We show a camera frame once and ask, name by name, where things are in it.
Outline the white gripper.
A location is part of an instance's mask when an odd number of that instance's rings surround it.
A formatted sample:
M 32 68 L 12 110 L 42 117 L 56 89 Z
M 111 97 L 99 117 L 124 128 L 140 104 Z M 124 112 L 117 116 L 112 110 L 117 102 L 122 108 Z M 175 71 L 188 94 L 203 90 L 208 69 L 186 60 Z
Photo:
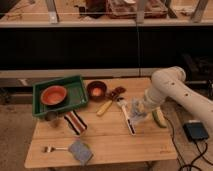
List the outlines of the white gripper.
M 144 111 L 151 112 L 163 103 L 163 99 L 157 96 L 152 96 L 148 92 L 145 92 L 142 98 L 142 102 L 144 106 Z

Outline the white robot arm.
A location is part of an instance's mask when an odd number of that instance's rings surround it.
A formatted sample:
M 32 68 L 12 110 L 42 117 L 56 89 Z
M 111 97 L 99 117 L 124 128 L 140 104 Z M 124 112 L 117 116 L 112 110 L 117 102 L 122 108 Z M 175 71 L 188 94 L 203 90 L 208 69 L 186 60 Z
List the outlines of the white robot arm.
M 185 79 L 186 73 L 181 67 L 155 71 L 151 76 L 151 86 L 144 92 L 144 109 L 154 110 L 170 97 L 213 129 L 213 101 L 188 88 Z

